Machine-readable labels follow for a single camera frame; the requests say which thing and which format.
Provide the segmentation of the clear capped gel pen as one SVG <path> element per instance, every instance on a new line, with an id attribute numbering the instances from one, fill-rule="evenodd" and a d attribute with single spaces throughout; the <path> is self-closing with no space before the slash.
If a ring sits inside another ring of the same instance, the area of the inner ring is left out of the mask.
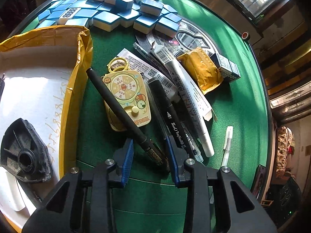
<path id="1" fill-rule="evenodd" d="M 200 162 L 200 163 L 203 163 L 204 159 L 201 155 L 201 151 L 199 149 L 199 147 L 197 146 L 195 140 L 193 139 L 193 137 L 191 136 L 191 133 L 190 131 L 187 129 L 186 125 L 182 122 L 181 123 L 183 129 L 184 129 L 184 132 L 186 134 L 186 138 L 189 142 L 189 145 L 190 145 L 190 148 L 192 150 L 192 153 L 196 159 L 196 161 Z"/>

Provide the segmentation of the black marker white text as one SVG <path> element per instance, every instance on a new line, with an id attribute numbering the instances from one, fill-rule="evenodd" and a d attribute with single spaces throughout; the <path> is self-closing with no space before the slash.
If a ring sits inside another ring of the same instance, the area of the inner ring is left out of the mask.
<path id="1" fill-rule="evenodd" d="M 181 125 L 180 119 L 174 109 L 173 104 L 167 97 L 160 81 L 156 78 L 151 78 L 148 80 L 148 86 L 151 90 L 151 94 L 155 100 L 155 103 L 160 111 L 162 118 L 168 130 L 176 142 L 178 148 L 184 149 L 190 158 L 195 159 L 192 150 L 190 148 L 189 142 L 186 138 L 186 134 Z"/>

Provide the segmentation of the thin black pen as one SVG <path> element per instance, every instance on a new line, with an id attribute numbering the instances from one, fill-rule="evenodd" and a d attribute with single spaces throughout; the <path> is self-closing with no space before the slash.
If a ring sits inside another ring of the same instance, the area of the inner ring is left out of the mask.
<path id="1" fill-rule="evenodd" d="M 109 108 L 111 108 L 121 123 L 124 124 L 125 128 L 130 133 L 135 142 L 139 144 L 139 146 L 153 160 L 159 169 L 164 174 L 167 174 L 169 172 L 169 164 L 165 154 L 134 123 L 126 111 L 121 107 L 120 103 L 112 95 L 111 91 L 109 91 L 108 87 L 105 86 L 104 82 L 101 80 L 101 77 L 95 72 L 95 70 L 93 68 L 88 68 L 86 73 L 100 96 L 104 99 L 104 101 L 107 103 Z"/>

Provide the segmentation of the white paint marker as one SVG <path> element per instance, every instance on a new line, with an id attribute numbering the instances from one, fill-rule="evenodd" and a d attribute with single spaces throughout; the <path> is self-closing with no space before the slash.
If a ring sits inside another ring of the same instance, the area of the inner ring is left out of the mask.
<path id="1" fill-rule="evenodd" d="M 198 87 L 192 78 L 183 72 L 181 65 L 176 59 L 167 62 L 165 66 L 173 78 L 179 94 L 187 108 L 205 155 L 207 157 L 212 157 L 215 152 L 204 117 L 202 116 L 203 110 L 206 109 L 202 102 L 202 93 L 198 90 Z"/>

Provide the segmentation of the white slim pen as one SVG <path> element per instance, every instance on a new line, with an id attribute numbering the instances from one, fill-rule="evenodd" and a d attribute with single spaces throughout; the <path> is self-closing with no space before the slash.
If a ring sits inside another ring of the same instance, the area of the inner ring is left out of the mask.
<path id="1" fill-rule="evenodd" d="M 227 166 L 228 164 L 230 149 L 232 145 L 232 137 L 233 137 L 233 127 L 228 126 L 226 130 L 225 143 L 223 148 L 224 153 L 222 157 L 221 167 Z"/>

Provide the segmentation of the yellow cartoon toy case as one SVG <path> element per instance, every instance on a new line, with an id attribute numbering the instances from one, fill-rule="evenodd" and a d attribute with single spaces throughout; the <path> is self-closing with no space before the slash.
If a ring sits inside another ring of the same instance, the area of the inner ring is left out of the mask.
<path id="1" fill-rule="evenodd" d="M 142 75 L 131 70 L 129 62 L 122 57 L 112 59 L 107 68 L 102 81 L 114 98 L 138 127 L 149 124 L 151 111 Z"/>

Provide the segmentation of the long white marker box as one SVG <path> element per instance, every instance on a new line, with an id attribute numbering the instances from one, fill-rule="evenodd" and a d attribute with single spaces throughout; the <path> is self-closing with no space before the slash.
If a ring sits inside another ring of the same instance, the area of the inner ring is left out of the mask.
<path id="1" fill-rule="evenodd" d="M 169 71 L 189 113 L 207 122 L 211 120 L 211 105 L 179 61 L 163 45 L 155 44 L 153 53 Z"/>

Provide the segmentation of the black plastic fan part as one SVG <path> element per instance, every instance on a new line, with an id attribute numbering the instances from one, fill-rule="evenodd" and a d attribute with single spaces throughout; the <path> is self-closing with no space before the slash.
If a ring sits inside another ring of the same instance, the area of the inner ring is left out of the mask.
<path id="1" fill-rule="evenodd" d="M 47 146 L 33 125 L 19 118 L 6 130 L 1 143 L 1 166 L 24 183 L 42 183 L 53 176 Z"/>

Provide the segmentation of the white adapter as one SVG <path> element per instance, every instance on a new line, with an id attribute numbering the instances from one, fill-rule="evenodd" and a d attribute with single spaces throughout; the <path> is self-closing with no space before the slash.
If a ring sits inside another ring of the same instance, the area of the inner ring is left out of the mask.
<path id="1" fill-rule="evenodd" d="M 1 167 L 0 188 L 1 208 L 9 208 L 17 212 L 25 208 L 16 178 L 3 167 Z"/>

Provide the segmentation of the clear gel pen black grip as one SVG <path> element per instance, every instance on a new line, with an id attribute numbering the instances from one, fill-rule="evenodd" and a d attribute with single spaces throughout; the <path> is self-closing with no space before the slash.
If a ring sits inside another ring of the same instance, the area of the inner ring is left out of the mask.
<path id="1" fill-rule="evenodd" d="M 0 78 L 0 100 L 1 100 L 2 95 L 3 95 L 4 87 L 5 87 L 5 73 Z"/>

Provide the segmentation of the orange padded envelope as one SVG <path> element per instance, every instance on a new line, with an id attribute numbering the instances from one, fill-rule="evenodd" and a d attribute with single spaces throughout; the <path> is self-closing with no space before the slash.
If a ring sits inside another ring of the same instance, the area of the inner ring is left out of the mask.
<path id="1" fill-rule="evenodd" d="M 177 60 L 204 95 L 217 88 L 224 80 L 214 62 L 201 47 L 178 56 Z"/>

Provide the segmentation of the smartphone on table edge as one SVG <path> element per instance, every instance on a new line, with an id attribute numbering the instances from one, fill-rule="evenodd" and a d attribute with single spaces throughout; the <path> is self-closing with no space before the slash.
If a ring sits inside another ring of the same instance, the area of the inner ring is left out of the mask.
<path id="1" fill-rule="evenodd" d="M 266 167 L 263 165 L 258 165 L 253 178 L 251 193 L 258 199 L 260 191 L 263 187 L 264 179 L 266 174 Z"/>

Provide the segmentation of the white ointment tube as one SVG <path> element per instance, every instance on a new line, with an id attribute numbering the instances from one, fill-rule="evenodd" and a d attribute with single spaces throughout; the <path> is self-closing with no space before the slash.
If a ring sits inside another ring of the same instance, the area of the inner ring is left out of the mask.
<path id="1" fill-rule="evenodd" d="M 166 77 L 162 72 L 152 67 L 135 54 L 131 53 L 129 50 L 124 48 L 121 50 L 117 57 L 125 58 L 129 63 L 129 69 L 135 70 L 139 73 L 143 73 L 144 77 L 149 80 L 151 78 L 156 78 L 160 81 L 164 91 L 166 92 L 167 97 L 172 101 L 177 103 L 181 98 L 178 94 L 177 87 L 173 84 L 171 79 Z"/>

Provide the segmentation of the yellow taped cardboard tray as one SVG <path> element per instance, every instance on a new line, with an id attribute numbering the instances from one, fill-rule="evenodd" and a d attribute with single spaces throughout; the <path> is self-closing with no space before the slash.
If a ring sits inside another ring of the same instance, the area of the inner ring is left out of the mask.
<path id="1" fill-rule="evenodd" d="M 50 26 L 1 43 L 1 133 L 21 118 L 47 147 L 52 178 L 34 190 L 45 196 L 75 165 L 79 110 L 93 42 L 84 26 Z"/>

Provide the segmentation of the blue mahjong tile pile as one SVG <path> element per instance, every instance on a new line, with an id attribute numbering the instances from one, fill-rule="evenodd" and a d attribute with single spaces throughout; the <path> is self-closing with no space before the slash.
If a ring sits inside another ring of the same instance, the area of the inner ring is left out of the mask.
<path id="1" fill-rule="evenodd" d="M 111 32 L 122 26 L 146 35 L 156 30 L 174 38 L 181 21 L 178 12 L 161 0 L 52 0 L 39 14 L 37 27 L 95 26 Z"/>

